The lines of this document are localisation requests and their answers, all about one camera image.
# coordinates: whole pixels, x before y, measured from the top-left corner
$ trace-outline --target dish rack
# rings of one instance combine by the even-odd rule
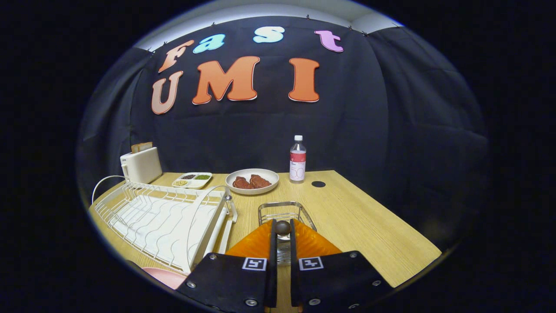
[[[291,209],[277,209],[276,207],[290,207],[294,206],[297,211],[291,212]],[[308,225],[314,231],[316,230],[315,224],[307,210],[303,207],[303,205],[296,201],[285,201],[285,202],[270,202],[270,203],[263,203],[259,206],[259,226],[266,223],[271,219],[275,219],[277,221],[287,221],[289,222],[290,219],[295,218],[303,224]],[[291,264],[291,252],[290,252],[290,235],[281,236],[278,235],[278,245],[276,247],[276,254],[278,259],[279,266],[286,266]]]
[[[219,187],[224,191],[214,190]],[[102,198],[95,211],[133,248],[186,275],[207,253],[226,252],[231,225],[237,220],[227,186],[194,190],[127,180]],[[226,217],[231,218],[221,232]],[[220,233],[221,243],[215,249]]]

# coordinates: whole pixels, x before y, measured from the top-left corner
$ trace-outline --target bottle label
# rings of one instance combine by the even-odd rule
[[[304,180],[305,179],[305,161],[307,158],[306,153],[291,153],[290,152],[290,179],[291,180]]]

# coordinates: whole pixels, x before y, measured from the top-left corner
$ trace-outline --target pink letter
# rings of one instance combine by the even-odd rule
[[[334,42],[334,40],[340,40],[340,37],[334,36],[331,31],[315,31],[315,34],[320,35],[320,43],[328,50],[338,53],[344,50]]]

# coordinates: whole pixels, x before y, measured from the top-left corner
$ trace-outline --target white plate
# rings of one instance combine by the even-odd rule
[[[236,177],[241,176],[241,177],[245,178],[247,181],[249,181],[251,179],[252,174],[259,175],[260,177],[268,180],[269,183],[270,183],[270,186],[259,188],[259,189],[241,189],[241,188],[236,188],[232,185],[234,183],[234,181],[236,180]],[[265,193],[265,192],[269,192],[269,191],[273,190],[278,185],[278,180],[279,179],[280,179],[280,177],[278,176],[278,174],[276,174],[275,172],[273,172],[271,170],[261,169],[261,168],[250,168],[250,169],[238,170],[238,171],[233,172],[230,175],[228,175],[226,177],[226,185],[233,192],[236,192],[236,193],[239,193],[239,194],[253,195],[253,194],[261,194],[261,193]]]
[[[194,175],[194,177],[191,178],[191,179],[183,179],[185,176],[188,176],[188,175]],[[199,175],[208,175],[210,177],[208,179],[195,179]],[[181,174],[176,180],[174,180],[172,182],[172,186],[173,187],[179,187],[179,188],[200,189],[204,185],[206,185],[206,183],[208,183],[211,178],[212,178],[212,173],[189,172],[189,173]],[[185,185],[176,185],[176,182],[178,182],[178,181],[186,182],[186,184]]]

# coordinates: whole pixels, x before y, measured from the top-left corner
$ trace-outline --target toaster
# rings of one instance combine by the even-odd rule
[[[148,184],[162,176],[155,146],[137,153],[124,154],[120,157],[120,163],[123,176],[134,183]]]

